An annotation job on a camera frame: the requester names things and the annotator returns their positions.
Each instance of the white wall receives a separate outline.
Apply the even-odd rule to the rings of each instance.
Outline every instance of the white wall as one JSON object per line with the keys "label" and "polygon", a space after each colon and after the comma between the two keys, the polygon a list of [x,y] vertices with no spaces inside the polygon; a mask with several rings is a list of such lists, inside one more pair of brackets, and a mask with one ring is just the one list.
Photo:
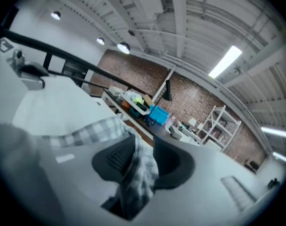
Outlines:
{"label": "white wall", "polygon": [[286,179],[286,162],[277,160],[274,157],[269,158],[266,165],[257,174],[257,177],[267,185],[271,179],[276,178],[283,183]]}
{"label": "white wall", "polygon": [[[84,19],[55,0],[20,0],[16,6],[20,10],[13,21],[11,31],[40,40],[98,65],[106,47],[96,42],[99,32]],[[50,13],[60,8],[61,19],[57,21]],[[24,48],[24,53],[31,60],[36,58],[37,61],[33,61],[39,63],[41,57],[45,57],[45,53],[40,51],[31,55],[29,48]],[[52,59],[51,68],[61,72],[62,61]]]}

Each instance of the wooden tabletop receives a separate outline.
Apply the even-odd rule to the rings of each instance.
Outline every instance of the wooden tabletop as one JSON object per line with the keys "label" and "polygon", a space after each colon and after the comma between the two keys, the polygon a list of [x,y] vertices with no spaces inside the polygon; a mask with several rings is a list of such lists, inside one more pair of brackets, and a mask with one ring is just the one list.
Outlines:
{"label": "wooden tabletop", "polygon": [[153,126],[147,126],[147,124],[143,121],[143,118],[137,118],[135,117],[127,107],[122,105],[122,99],[119,99],[118,96],[114,96],[113,94],[111,94],[107,89],[104,90],[106,92],[106,94],[112,98],[123,110],[124,112],[129,115],[132,119],[134,119],[141,127],[143,127],[147,132],[149,132],[152,136],[158,136],[161,138],[172,138],[171,134],[166,131],[164,126],[161,126],[157,123],[155,123]]}

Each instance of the floor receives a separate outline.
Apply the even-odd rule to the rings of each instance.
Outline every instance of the floor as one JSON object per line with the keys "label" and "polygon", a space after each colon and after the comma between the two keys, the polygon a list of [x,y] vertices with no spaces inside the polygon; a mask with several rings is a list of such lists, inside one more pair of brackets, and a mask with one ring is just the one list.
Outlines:
{"label": "floor", "polygon": [[142,137],[142,139],[144,141],[146,141],[150,146],[153,147],[153,141],[147,137],[142,131],[140,131],[131,121],[124,121],[124,123],[128,126],[131,126],[132,128],[134,128],[138,133],[139,135]]}

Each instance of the white shelving unit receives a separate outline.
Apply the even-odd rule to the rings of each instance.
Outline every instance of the white shelving unit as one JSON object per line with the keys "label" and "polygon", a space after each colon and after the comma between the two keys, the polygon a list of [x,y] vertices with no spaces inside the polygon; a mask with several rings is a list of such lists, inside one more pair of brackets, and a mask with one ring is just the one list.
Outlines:
{"label": "white shelving unit", "polygon": [[[229,123],[234,124],[234,130],[229,131],[226,126]],[[223,107],[216,107],[212,109],[211,113],[209,114],[208,118],[205,120],[203,127],[198,130],[197,135],[202,131],[206,135],[201,140],[200,144],[203,145],[206,139],[209,137],[211,140],[213,140],[218,146],[221,147],[222,151],[226,149],[226,147],[230,144],[230,142],[233,140],[234,136],[237,134],[238,129],[241,125],[241,121],[236,121],[227,111],[226,106]],[[221,134],[218,139],[216,138],[212,132],[215,130],[215,128],[218,128],[219,131],[221,131]]]}

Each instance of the ceiling light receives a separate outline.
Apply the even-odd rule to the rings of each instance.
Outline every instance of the ceiling light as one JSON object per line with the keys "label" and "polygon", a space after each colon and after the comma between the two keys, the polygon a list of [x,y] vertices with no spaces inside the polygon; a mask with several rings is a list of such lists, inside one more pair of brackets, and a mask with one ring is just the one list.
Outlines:
{"label": "ceiling light", "polygon": [[222,60],[215,66],[215,68],[209,73],[209,76],[216,78],[220,73],[222,73],[226,68],[228,68],[240,55],[242,51],[236,46],[232,46]]}
{"label": "ceiling light", "polygon": [[104,44],[105,44],[105,42],[104,42],[104,39],[103,39],[103,38],[97,38],[97,42],[98,42],[99,44],[102,44],[102,45],[104,45]]}
{"label": "ceiling light", "polygon": [[50,14],[54,19],[60,20],[61,14],[60,12],[56,11]]}
{"label": "ceiling light", "polygon": [[123,53],[125,53],[127,55],[130,53],[130,47],[129,47],[128,43],[125,43],[125,42],[119,43],[117,45],[117,47],[120,51],[122,51]]}
{"label": "ceiling light", "polygon": [[267,127],[261,127],[261,130],[265,133],[281,136],[281,137],[286,137],[286,131],[284,130],[276,130],[272,128],[267,128]]}
{"label": "ceiling light", "polygon": [[275,157],[277,157],[277,158],[283,160],[283,161],[286,161],[286,157],[283,156],[283,155],[281,155],[281,154],[279,154],[279,153],[273,152],[273,155],[274,155]]}

